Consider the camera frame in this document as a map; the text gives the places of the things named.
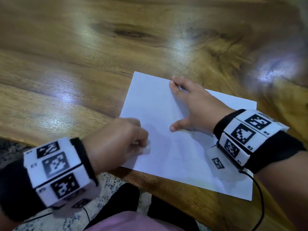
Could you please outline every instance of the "person's left hand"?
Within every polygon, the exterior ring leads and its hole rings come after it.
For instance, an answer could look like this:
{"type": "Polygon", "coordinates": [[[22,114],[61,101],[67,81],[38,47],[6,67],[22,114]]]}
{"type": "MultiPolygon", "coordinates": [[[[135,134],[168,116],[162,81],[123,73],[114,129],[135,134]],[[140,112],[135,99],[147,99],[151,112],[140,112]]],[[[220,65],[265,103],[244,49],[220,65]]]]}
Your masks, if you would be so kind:
{"type": "Polygon", "coordinates": [[[115,169],[142,154],[149,133],[134,118],[117,118],[82,139],[96,175],[115,169]]]}

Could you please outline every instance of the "pink fabric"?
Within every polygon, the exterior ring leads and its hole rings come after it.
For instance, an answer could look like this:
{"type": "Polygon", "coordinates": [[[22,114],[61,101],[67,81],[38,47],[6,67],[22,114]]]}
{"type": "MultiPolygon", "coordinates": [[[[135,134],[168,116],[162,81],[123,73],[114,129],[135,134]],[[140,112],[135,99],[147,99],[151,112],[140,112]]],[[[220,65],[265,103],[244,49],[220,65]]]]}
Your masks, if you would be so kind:
{"type": "Polygon", "coordinates": [[[109,217],[85,231],[184,231],[169,224],[160,223],[138,212],[126,211],[109,217]]]}

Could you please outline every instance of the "wooden table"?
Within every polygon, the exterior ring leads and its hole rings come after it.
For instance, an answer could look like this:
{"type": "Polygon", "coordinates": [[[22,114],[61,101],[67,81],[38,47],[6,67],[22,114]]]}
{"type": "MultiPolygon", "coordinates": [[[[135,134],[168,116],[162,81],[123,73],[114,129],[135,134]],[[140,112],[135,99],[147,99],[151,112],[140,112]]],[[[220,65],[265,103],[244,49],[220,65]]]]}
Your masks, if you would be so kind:
{"type": "MultiPolygon", "coordinates": [[[[258,102],[308,143],[306,2],[0,0],[0,137],[39,145],[118,117],[134,71],[258,102]]],[[[213,230],[250,230],[252,202],[120,168],[213,230]]],[[[265,193],[259,230],[293,230],[265,193]]]]}

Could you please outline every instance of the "cord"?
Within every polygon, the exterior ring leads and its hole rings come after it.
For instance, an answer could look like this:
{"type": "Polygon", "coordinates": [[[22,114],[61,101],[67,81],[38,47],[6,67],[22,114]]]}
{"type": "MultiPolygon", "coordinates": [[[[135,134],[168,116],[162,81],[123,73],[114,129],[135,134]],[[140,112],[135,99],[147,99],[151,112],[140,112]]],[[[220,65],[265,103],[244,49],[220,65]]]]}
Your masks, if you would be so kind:
{"type": "Polygon", "coordinates": [[[242,173],[242,174],[246,174],[248,177],[250,177],[250,178],[252,179],[252,181],[256,184],[256,186],[257,186],[257,188],[258,188],[258,190],[259,190],[259,192],[260,192],[262,214],[261,214],[261,217],[260,217],[260,220],[258,221],[258,223],[257,223],[257,224],[254,226],[254,228],[251,230],[251,231],[255,231],[255,230],[259,227],[259,225],[261,224],[261,222],[263,221],[263,218],[264,218],[264,212],[265,212],[265,211],[264,211],[264,198],[263,198],[263,193],[262,193],[262,190],[261,190],[259,184],[257,183],[257,181],[256,181],[252,176],[250,176],[248,173],[246,173],[246,172],[244,172],[244,171],[240,171],[240,170],[239,170],[239,172],[242,173]]]}
{"type": "MultiPolygon", "coordinates": [[[[86,211],[86,214],[87,214],[87,217],[88,217],[88,220],[89,220],[89,223],[90,223],[90,217],[89,217],[89,214],[88,214],[87,210],[86,210],[84,207],[82,207],[82,208],[86,211]]],[[[37,219],[46,217],[46,216],[51,215],[51,214],[52,214],[52,212],[51,212],[51,213],[44,214],[44,215],[42,215],[42,216],[40,216],[40,217],[33,218],[33,219],[31,219],[31,220],[24,221],[23,224],[29,223],[29,222],[31,222],[31,221],[35,221],[35,220],[37,220],[37,219]]]]}

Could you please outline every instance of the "black wristband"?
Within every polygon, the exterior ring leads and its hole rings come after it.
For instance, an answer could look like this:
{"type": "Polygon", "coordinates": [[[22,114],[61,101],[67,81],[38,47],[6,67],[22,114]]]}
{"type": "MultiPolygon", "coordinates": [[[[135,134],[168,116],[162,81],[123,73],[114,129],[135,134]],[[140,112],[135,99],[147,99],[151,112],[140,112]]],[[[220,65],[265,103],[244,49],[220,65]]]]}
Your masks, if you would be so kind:
{"type": "Polygon", "coordinates": [[[74,139],[71,139],[71,144],[75,147],[76,152],[81,160],[81,163],[85,167],[89,178],[95,182],[96,186],[98,186],[98,180],[95,177],[94,170],[92,168],[92,165],[90,163],[90,160],[88,158],[88,155],[87,155],[86,149],[84,148],[83,143],[81,142],[79,138],[74,138],[74,139]]]}
{"type": "MultiPolygon", "coordinates": [[[[245,109],[237,110],[225,116],[218,122],[214,128],[214,135],[218,140],[220,139],[224,129],[233,120],[233,118],[244,111],[245,109]]],[[[235,141],[239,146],[241,145],[235,139],[233,139],[233,141],[235,141]]],[[[272,137],[268,138],[254,153],[245,148],[243,148],[243,150],[250,154],[250,158],[245,164],[245,168],[256,174],[270,163],[288,159],[297,152],[305,151],[306,149],[304,148],[302,142],[290,136],[286,132],[279,131],[272,137]]]]}
{"type": "Polygon", "coordinates": [[[24,221],[46,206],[32,188],[23,159],[10,163],[0,171],[0,205],[13,221],[24,221]]]}
{"type": "Polygon", "coordinates": [[[233,113],[228,114],[223,119],[221,119],[217,125],[215,126],[213,133],[216,136],[218,140],[220,140],[222,132],[224,132],[224,129],[227,127],[227,125],[235,118],[237,115],[241,114],[242,112],[245,112],[246,109],[239,109],[233,113]]]}

